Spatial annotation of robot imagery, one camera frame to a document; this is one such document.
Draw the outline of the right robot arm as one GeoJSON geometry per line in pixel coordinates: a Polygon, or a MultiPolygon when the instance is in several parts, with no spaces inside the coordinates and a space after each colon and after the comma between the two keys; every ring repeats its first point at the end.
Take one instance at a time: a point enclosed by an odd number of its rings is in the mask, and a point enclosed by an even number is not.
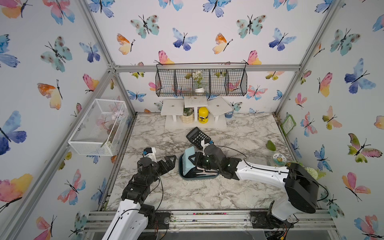
{"type": "Polygon", "coordinates": [[[196,167],[217,172],[229,180],[254,181],[277,187],[285,194],[272,201],[268,210],[250,214],[254,229],[290,228],[288,219],[296,213],[314,214],[317,210],[319,184],[299,164],[289,167],[272,167],[248,163],[239,158],[227,157],[215,145],[188,157],[196,167]]]}

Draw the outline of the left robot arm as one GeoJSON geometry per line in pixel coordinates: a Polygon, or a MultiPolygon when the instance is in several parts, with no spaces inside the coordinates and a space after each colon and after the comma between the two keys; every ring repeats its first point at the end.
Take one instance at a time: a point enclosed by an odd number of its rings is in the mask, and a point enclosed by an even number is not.
{"type": "Polygon", "coordinates": [[[154,154],[147,154],[137,162],[137,173],[130,179],[122,193],[118,210],[105,232],[104,240],[138,240],[142,232],[156,222],[155,207],[144,204],[151,192],[151,185],[175,168],[177,157],[166,156],[155,161],[154,154]]]}

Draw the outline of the light blue calculator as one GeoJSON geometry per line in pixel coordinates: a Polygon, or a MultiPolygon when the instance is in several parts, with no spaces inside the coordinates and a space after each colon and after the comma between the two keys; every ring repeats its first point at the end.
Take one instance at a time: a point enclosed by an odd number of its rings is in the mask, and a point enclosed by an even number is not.
{"type": "Polygon", "coordinates": [[[195,154],[195,148],[187,148],[182,157],[182,171],[183,176],[186,177],[188,172],[195,167],[195,165],[189,160],[189,157],[195,154]]]}

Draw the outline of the dark teal storage tray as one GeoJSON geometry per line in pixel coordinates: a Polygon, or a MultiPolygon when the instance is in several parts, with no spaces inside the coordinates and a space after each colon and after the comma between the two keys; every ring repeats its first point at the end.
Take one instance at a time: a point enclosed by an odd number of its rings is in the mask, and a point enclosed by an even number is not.
{"type": "Polygon", "coordinates": [[[209,179],[215,179],[219,176],[219,173],[214,173],[213,175],[208,175],[205,172],[198,173],[197,172],[197,167],[194,167],[190,169],[185,175],[183,172],[183,157],[184,154],[182,154],[179,157],[179,169],[178,173],[181,176],[182,179],[186,181],[197,181],[197,180],[209,180],[209,179]]]}

